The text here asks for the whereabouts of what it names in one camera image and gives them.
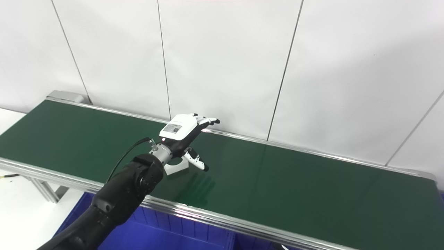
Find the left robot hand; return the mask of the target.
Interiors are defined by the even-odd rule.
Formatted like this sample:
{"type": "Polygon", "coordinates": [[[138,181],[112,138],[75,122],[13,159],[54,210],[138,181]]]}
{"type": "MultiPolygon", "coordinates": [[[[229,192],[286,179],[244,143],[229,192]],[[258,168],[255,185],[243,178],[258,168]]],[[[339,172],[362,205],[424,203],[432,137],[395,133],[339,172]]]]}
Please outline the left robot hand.
{"type": "Polygon", "coordinates": [[[199,116],[196,113],[178,114],[160,131],[158,152],[151,151],[163,164],[167,175],[185,170],[189,164],[207,172],[208,165],[191,147],[191,143],[208,126],[219,124],[217,118],[199,116]]]}

